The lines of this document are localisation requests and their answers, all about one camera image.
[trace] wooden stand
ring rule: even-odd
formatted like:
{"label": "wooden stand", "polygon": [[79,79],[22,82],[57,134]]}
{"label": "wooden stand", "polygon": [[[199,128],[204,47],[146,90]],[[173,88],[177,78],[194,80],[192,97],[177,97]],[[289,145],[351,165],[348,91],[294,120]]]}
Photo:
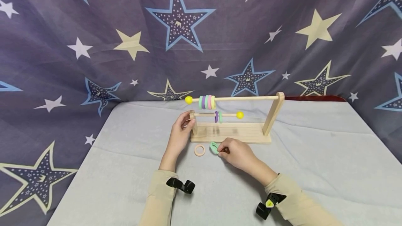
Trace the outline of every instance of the wooden stand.
{"label": "wooden stand", "polygon": [[[227,137],[238,139],[249,144],[270,144],[270,130],[285,100],[285,94],[278,92],[272,96],[274,101],[268,112],[265,123],[213,123],[196,122],[190,137],[191,142],[221,142]],[[232,100],[243,97],[227,98]],[[247,97],[249,100],[259,97]],[[194,110],[190,113],[190,119],[195,119]]]}

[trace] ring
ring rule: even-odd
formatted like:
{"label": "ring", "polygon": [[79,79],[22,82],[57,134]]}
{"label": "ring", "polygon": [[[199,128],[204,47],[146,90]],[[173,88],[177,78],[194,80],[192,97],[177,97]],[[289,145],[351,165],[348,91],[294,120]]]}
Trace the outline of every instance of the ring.
{"label": "ring", "polygon": [[[202,148],[203,152],[202,152],[201,154],[197,153],[196,150],[197,150],[198,148]],[[205,154],[205,147],[204,147],[203,145],[201,145],[201,144],[196,145],[195,148],[194,148],[194,154],[197,155],[197,156],[202,156],[202,155],[204,155],[204,154]]]}

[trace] purple star backdrop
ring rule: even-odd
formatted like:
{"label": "purple star backdrop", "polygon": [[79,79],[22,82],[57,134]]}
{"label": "purple star backdrop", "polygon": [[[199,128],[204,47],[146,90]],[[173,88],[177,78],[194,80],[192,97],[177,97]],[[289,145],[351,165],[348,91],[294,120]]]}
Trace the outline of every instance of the purple star backdrop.
{"label": "purple star backdrop", "polygon": [[0,225],[46,225],[122,101],[341,96],[402,161],[401,6],[0,0]]}

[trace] yellow wooden bead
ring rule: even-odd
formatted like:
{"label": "yellow wooden bead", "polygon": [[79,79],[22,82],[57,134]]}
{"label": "yellow wooden bead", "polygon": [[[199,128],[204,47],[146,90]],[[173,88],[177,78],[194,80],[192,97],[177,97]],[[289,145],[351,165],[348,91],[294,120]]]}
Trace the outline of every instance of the yellow wooden bead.
{"label": "yellow wooden bead", "polygon": [[236,113],[236,117],[237,117],[238,119],[243,119],[244,113],[241,112],[241,111],[239,111],[239,112]]}
{"label": "yellow wooden bead", "polygon": [[187,96],[184,100],[189,105],[193,103],[193,97],[191,96]]}

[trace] sleeve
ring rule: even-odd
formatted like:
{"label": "sleeve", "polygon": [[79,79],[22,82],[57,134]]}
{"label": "sleeve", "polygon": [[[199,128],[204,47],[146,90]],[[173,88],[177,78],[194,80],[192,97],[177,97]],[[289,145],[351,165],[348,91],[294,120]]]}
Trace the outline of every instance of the sleeve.
{"label": "sleeve", "polygon": [[170,178],[178,178],[171,171],[157,170],[148,189],[148,197],[138,226],[169,226],[172,202],[176,189],[166,185]]}
{"label": "sleeve", "polygon": [[296,182],[283,174],[279,174],[265,192],[286,195],[286,198],[275,207],[282,217],[293,226],[342,226],[333,215],[329,214],[318,203],[308,197]]}

